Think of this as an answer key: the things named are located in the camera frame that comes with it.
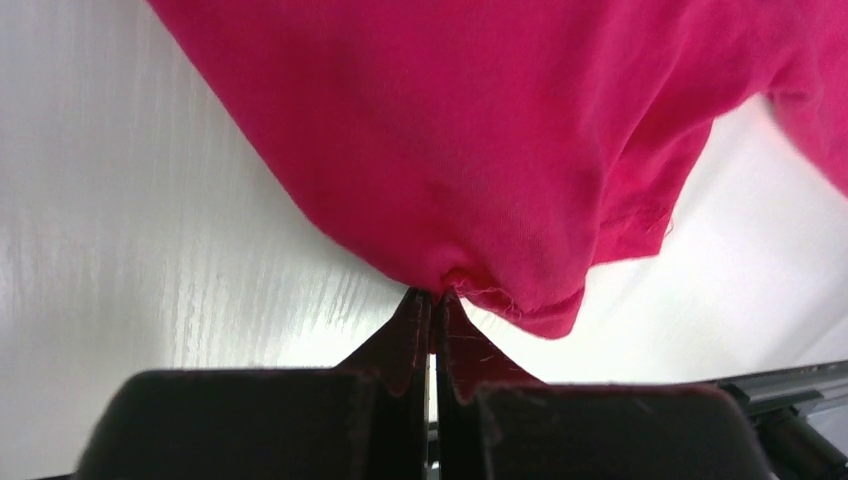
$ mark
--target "pink fabric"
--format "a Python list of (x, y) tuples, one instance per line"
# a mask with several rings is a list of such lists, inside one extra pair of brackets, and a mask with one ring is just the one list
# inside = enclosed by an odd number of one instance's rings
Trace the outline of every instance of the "pink fabric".
[(764, 92), (848, 192), (845, 0), (152, 0), (309, 219), (543, 337)]

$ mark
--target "pink t-shirt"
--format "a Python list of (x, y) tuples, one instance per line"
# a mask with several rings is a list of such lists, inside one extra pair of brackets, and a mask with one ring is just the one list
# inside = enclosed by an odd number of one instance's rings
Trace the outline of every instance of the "pink t-shirt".
[(150, 3), (318, 228), (544, 337), (753, 94), (848, 192), (845, 0)]

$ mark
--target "white backdrop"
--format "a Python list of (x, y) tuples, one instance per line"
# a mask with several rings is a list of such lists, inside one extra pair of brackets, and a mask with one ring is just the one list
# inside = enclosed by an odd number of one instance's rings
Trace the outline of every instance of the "white backdrop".
[[(67, 473), (154, 367), (331, 365), (403, 286), (308, 224), (143, 2), (0, 0), (0, 478)], [(550, 381), (848, 358), (848, 202), (753, 99), (655, 259), (595, 268), (574, 333), (470, 308)]]

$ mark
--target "white surface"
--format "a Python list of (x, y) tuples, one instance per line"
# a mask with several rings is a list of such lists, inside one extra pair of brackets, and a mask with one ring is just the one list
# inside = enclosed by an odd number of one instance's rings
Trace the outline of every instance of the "white surface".
[[(143, 2), (0, 0), (0, 478), (66, 473), (153, 367), (331, 365), (403, 293), (309, 225)], [(848, 202), (753, 100), (662, 255), (594, 269), (575, 332), (472, 316), (552, 381), (848, 358)]]

